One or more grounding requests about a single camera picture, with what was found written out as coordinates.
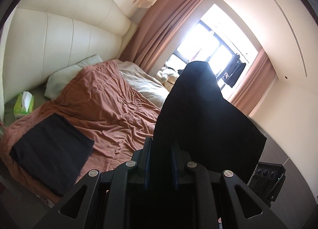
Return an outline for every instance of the metal bolt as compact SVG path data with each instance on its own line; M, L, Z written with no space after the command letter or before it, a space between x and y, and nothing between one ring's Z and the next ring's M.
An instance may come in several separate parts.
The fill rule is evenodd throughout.
M98 175L98 170L90 170L88 172L88 175L91 177L95 177L96 175Z
M127 161L126 162L126 166L128 166L128 167L134 167L136 165L136 162L135 161Z
M197 163L196 162L188 162L187 166L190 168L194 168L194 167L197 167Z
M231 177L233 177L233 175L234 175L234 173L233 173L232 171L226 170L226 171L224 172L224 176L225 176L225 177L231 178Z

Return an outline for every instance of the pink curtain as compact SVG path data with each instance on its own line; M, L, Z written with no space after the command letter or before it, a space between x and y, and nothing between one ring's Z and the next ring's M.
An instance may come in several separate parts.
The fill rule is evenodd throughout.
M275 76L274 67L262 48L228 101L245 115L249 115Z
M148 73L175 33L203 0L157 0L120 56Z

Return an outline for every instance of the bedsheet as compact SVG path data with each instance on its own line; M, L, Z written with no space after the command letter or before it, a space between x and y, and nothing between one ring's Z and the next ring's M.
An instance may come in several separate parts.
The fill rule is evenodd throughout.
M22 135L52 113L64 116L95 141L78 181L91 169L105 172L130 160L133 152L143 147L144 139L153 135L160 108L132 88L112 60L84 68L55 101L44 103L11 124L0 141L2 161L15 180L56 203L60 197L32 178L9 156L11 147Z

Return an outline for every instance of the upholstered headboard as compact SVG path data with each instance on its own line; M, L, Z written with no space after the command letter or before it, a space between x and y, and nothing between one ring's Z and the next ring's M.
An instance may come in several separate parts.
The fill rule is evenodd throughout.
M113 0L21 0L5 44L4 103L89 56L118 58L136 28Z

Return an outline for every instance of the dark floor tile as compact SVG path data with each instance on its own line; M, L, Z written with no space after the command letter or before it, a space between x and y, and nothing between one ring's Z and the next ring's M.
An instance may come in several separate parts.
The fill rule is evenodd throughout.
M264 129L262 129L254 120L252 120L251 118L249 118L249 120L253 122L253 124L258 128L258 130L259 130L263 135L266 134L266 132L264 131Z
M300 171L289 159L286 179L271 210L289 229L300 229L316 207L316 201Z
M280 148L280 146L269 136L267 137L263 153L260 157L260 162L271 162L283 164L288 155Z
M1 161L0 176L9 183L9 189L5 189L0 195L4 208L20 229L32 229L50 208L35 194L15 181Z

